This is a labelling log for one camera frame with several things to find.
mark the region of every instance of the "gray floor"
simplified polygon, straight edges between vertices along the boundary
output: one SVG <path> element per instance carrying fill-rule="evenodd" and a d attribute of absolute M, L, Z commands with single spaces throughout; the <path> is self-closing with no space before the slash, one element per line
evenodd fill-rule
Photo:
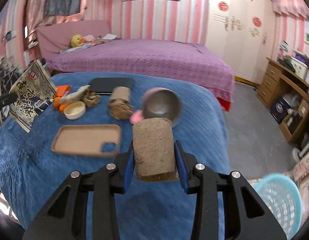
<path fill-rule="evenodd" d="M 225 113 L 231 169 L 240 171 L 246 179 L 287 172 L 294 166 L 292 146 L 256 93 L 252 87 L 236 83 L 234 102 Z"/>

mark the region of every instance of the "stainless steel bowl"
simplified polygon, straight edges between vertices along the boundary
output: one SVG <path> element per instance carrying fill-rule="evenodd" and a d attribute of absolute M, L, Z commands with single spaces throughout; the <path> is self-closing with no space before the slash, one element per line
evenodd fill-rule
<path fill-rule="evenodd" d="M 181 112 L 181 101 L 176 93 L 165 88 L 154 88 L 144 94 L 142 114 L 144 119 L 166 118 L 176 124 Z"/>

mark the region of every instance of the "wardrobe door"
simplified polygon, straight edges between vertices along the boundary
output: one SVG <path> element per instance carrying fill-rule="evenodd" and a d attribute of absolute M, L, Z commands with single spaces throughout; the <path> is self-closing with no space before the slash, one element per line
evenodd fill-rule
<path fill-rule="evenodd" d="M 241 71 L 245 32 L 247 32 L 247 6 L 246 0 L 231 0 L 230 2 L 230 23 L 223 60 L 231 67 L 234 75 Z"/>
<path fill-rule="evenodd" d="M 261 84 L 264 73 L 267 69 L 268 60 L 267 57 L 271 57 L 272 47 L 274 43 L 275 32 L 275 13 L 273 11 L 272 2 L 270 0 L 264 0 L 264 28 L 261 37 L 261 45 L 259 48 L 259 54 L 254 67 L 252 78 L 257 84 Z"/>
<path fill-rule="evenodd" d="M 209 0 L 208 36 L 206 47 L 223 58 L 230 27 L 229 6 L 231 0 Z"/>
<path fill-rule="evenodd" d="M 255 71 L 265 26 L 265 0 L 246 0 L 246 29 L 240 69 L 235 76 L 256 82 Z"/>

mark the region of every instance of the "light blue plastic basket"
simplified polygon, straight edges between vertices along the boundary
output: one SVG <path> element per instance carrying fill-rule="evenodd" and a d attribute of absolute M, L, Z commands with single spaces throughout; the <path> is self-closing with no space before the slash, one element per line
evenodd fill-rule
<path fill-rule="evenodd" d="M 302 218 L 302 200 L 296 184 L 282 174 L 269 174 L 254 185 L 272 214 L 275 216 L 287 239 L 299 230 Z"/>

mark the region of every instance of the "beige phone case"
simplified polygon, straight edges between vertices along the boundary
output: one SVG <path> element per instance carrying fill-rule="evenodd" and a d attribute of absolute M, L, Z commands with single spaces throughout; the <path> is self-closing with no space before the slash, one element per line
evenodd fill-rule
<path fill-rule="evenodd" d="M 120 150 L 121 128 L 115 124 L 65 125 L 52 142 L 54 153 L 113 158 Z M 115 143 L 112 152 L 103 153 L 106 143 Z"/>

